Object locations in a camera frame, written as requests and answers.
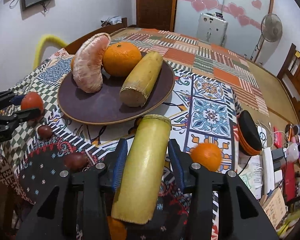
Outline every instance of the yellow foam tube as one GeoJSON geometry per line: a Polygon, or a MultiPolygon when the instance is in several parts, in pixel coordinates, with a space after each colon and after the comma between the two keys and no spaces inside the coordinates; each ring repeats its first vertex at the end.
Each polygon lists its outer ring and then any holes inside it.
{"type": "Polygon", "coordinates": [[[33,69],[35,69],[37,66],[40,65],[40,58],[42,57],[42,48],[43,45],[47,42],[53,42],[58,44],[61,48],[64,48],[67,46],[67,43],[65,43],[62,39],[58,38],[57,36],[54,36],[52,34],[45,34],[41,37],[37,48],[35,49],[35,56],[34,56],[34,63],[33,63],[33,69]]]}
{"type": "Polygon", "coordinates": [[[162,115],[149,114],[140,122],[114,195],[113,218],[141,225],[152,219],[170,131],[171,120],[162,115]]]}

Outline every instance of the red tomato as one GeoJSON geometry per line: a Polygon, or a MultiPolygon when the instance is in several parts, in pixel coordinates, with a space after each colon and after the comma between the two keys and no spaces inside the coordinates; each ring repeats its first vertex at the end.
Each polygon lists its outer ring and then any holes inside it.
{"type": "Polygon", "coordinates": [[[39,108],[41,110],[41,114],[43,113],[43,101],[37,92],[30,91],[21,101],[21,110],[29,108],[39,108]]]}

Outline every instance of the sugarcane piece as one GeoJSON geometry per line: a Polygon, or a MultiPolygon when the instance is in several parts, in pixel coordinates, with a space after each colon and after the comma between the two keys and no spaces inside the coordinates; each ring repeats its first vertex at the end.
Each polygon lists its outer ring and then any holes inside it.
{"type": "Polygon", "coordinates": [[[154,87],[162,66],[162,56],[151,51],[130,72],[120,90],[120,100],[127,106],[143,106],[154,87]]]}
{"type": "Polygon", "coordinates": [[[156,208],[171,120],[158,114],[143,117],[133,139],[120,187],[114,195],[111,216],[146,224],[156,208]]]}

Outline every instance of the door frame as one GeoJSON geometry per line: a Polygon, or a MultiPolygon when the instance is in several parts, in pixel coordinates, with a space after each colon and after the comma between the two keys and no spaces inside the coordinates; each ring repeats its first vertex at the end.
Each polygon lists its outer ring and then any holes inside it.
{"type": "MultiPolygon", "coordinates": [[[[174,24],[176,19],[176,7],[177,7],[177,0],[172,0],[171,19],[170,19],[171,32],[173,32],[174,30],[174,24]]],[[[139,27],[139,0],[136,0],[136,22],[137,22],[137,27],[139,27]]]]}

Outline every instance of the purple plate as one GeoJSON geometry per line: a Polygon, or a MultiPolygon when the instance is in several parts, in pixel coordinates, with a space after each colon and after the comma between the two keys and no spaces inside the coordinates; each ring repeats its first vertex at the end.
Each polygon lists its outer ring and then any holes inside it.
{"type": "Polygon", "coordinates": [[[77,87],[70,72],[58,91],[58,104],[69,118],[85,124],[107,125],[132,120],[155,109],[168,97],[174,86],[172,68],[163,61],[158,79],[143,107],[129,107],[119,99],[125,78],[113,78],[103,72],[100,91],[86,93],[77,87]]]}

